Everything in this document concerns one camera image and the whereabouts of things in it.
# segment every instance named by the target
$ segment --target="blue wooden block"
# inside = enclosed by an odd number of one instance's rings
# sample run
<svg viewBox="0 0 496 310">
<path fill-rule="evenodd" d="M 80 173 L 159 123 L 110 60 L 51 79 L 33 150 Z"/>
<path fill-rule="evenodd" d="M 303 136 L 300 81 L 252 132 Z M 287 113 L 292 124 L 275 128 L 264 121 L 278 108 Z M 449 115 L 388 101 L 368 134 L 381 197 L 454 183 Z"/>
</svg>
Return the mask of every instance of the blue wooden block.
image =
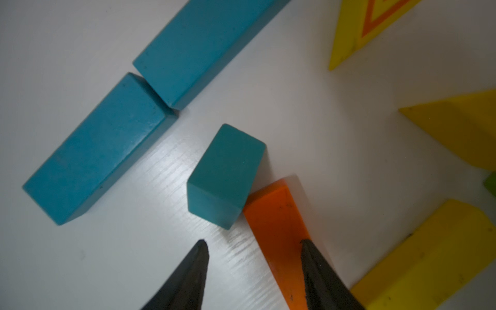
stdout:
<svg viewBox="0 0 496 310">
<path fill-rule="evenodd" d="M 183 109 L 289 0 L 190 0 L 133 62 Z"/>
<path fill-rule="evenodd" d="M 188 210 L 230 229 L 243 210 L 265 143 L 224 124 L 187 181 Z"/>
<path fill-rule="evenodd" d="M 128 73 L 24 184 L 61 225 L 86 212 L 176 121 L 146 81 Z"/>
</svg>

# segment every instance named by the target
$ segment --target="rectangular block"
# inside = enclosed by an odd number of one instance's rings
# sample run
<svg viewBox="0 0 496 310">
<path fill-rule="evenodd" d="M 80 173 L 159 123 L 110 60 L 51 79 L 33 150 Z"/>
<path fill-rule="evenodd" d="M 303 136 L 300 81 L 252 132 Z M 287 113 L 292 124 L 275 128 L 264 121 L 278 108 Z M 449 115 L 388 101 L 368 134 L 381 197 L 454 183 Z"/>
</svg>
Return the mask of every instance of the rectangular block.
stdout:
<svg viewBox="0 0 496 310">
<path fill-rule="evenodd" d="M 86 212 L 176 121 L 146 81 L 128 73 L 24 184 L 61 225 Z"/>
<path fill-rule="evenodd" d="M 472 166 L 496 171 L 496 90 L 400 112 Z"/>
<path fill-rule="evenodd" d="M 188 210 L 224 229 L 241 214 L 265 143 L 224 124 L 187 181 Z"/>
<path fill-rule="evenodd" d="M 190 0 L 133 62 L 181 110 L 289 0 Z"/>
<path fill-rule="evenodd" d="M 496 258 L 496 227 L 449 200 L 351 292 L 367 310 L 434 310 Z"/>
<path fill-rule="evenodd" d="M 289 308 L 306 310 L 301 241 L 310 236 L 286 182 L 251 194 L 243 213 Z"/>
<path fill-rule="evenodd" d="M 362 48 L 420 0 L 343 0 L 329 70 Z"/>
</svg>

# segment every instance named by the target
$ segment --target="yellow wooden block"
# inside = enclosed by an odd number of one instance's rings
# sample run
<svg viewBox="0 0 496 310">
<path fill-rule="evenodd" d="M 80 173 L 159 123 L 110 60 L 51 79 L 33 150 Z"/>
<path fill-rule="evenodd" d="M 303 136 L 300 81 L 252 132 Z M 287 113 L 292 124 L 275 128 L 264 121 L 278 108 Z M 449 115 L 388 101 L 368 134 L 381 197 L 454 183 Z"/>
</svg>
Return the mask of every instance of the yellow wooden block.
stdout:
<svg viewBox="0 0 496 310">
<path fill-rule="evenodd" d="M 329 70 L 375 36 L 420 0 L 343 0 Z"/>
<path fill-rule="evenodd" d="M 496 258 L 496 227 L 448 200 L 351 292 L 367 310 L 434 310 Z"/>
<path fill-rule="evenodd" d="M 467 163 L 496 171 L 496 90 L 400 112 Z"/>
</svg>

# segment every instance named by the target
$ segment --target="cube block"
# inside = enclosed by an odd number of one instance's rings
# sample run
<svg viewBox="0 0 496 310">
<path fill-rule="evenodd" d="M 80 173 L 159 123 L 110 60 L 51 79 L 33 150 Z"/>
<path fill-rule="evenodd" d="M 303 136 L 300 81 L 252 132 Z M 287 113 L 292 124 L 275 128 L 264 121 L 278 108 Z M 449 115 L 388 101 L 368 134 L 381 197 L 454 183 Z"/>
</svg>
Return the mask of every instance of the cube block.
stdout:
<svg viewBox="0 0 496 310">
<path fill-rule="evenodd" d="M 61 225 L 86 212 L 176 121 L 146 81 L 128 73 L 24 184 Z"/>
<path fill-rule="evenodd" d="M 286 182 L 251 194 L 243 213 L 289 309 L 307 309 L 301 241 L 310 236 Z"/>
<path fill-rule="evenodd" d="M 265 143 L 224 124 L 187 181 L 188 209 L 224 229 L 241 214 Z"/>
<path fill-rule="evenodd" d="M 351 293 L 367 310 L 434 310 L 496 258 L 496 227 L 449 200 L 377 264 Z"/>
<path fill-rule="evenodd" d="M 496 171 L 496 90 L 400 112 L 467 163 Z"/>
<path fill-rule="evenodd" d="M 133 62 L 181 110 L 289 0 L 190 0 Z"/>
</svg>

